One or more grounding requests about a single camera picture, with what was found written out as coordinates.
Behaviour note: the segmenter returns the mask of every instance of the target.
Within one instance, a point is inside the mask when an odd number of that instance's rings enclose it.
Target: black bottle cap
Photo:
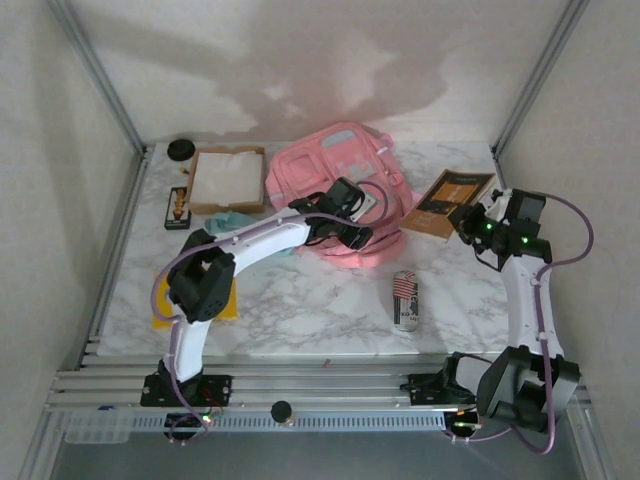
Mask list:
[[[274,403],[271,407],[271,418],[277,423],[288,422],[292,415],[293,410],[291,410],[291,405],[284,400]]]
[[[196,153],[196,146],[191,140],[187,140],[186,138],[174,140],[169,144],[169,148],[167,148],[167,155],[169,155],[171,160],[176,162],[189,160],[193,157],[194,153]]]

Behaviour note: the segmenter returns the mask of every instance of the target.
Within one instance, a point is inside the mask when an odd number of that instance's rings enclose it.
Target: sponge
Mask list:
[[[173,315],[171,304],[167,300],[167,292],[169,291],[169,284],[167,283],[167,277],[162,279],[160,287],[158,288],[158,294],[156,295],[156,305],[158,311],[163,317],[170,317]],[[233,279],[231,284],[231,293],[229,294],[229,302],[224,310],[220,312],[215,319],[218,320],[236,320],[238,318],[238,307],[236,302],[236,280]],[[151,327],[154,330],[163,330],[171,328],[171,322],[165,322],[160,320],[154,313],[151,314]]]

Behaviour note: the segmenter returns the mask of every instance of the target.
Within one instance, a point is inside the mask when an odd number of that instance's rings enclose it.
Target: brown book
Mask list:
[[[495,181],[492,173],[462,173],[445,170],[415,207],[400,221],[400,227],[448,240],[454,228],[447,216],[460,205],[473,205]]]

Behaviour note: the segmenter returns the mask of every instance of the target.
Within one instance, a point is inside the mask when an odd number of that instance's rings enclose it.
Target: white enclosure wall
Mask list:
[[[592,1],[504,159],[508,182],[572,199],[593,221],[584,262],[554,273],[569,358],[580,363],[620,478],[640,478],[640,2]],[[586,233],[544,213],[555,257]]]
[[[141,137],[493,141],[566,0],[72,0]]]
[[[0,8],[0,478],[86,322],[133,152],[40,0]]]

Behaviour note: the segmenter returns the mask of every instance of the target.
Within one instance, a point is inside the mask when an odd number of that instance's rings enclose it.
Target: pink backpack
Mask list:
[[[338,177],[354,183],[376,183],[389,198],[386,220],[374,229],[373,237],[361,250],[351,250],[330,238],[310,247],[329,262],[343,268],[368,268],[397,257],[407,244],[398,221],[412,206],[412,196],[398,162],[389,149],[388,135],[377,136],[353,122],[344,122],[309,135],[278,152],[271,161],[265,182],[273,206],[280,210],[292,200],[314,192],[326,192]],[[358,222],[375,221],[384,206],[382,195],[362,185],[378,202]]]

